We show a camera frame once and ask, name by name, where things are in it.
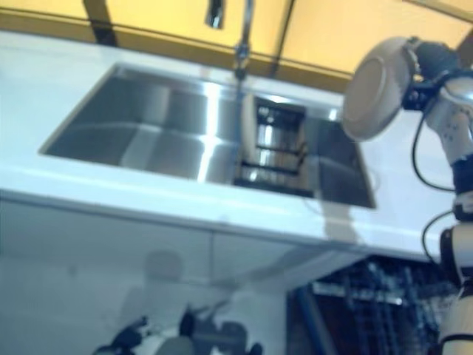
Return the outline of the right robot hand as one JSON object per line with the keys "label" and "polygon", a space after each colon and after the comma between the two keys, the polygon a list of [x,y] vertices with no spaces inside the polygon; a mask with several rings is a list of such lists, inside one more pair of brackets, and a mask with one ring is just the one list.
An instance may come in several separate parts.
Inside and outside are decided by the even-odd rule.
{"label": "right robot hand", "polygon": [[442,42],[411,37],[404,49],[413,61],[415,74],[426,80],[436,80],[461,68],[457,53]]}

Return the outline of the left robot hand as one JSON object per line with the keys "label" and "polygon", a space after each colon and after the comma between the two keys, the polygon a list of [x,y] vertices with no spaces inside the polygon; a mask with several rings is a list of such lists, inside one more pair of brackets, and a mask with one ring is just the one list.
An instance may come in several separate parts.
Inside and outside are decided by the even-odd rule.
{"label": "left robot hand", "polygon": [[149,319],[147,316],[143,316],[118,331],[109,347],[119,353],[130,352],[133,348],[141,345],[150,334]]}

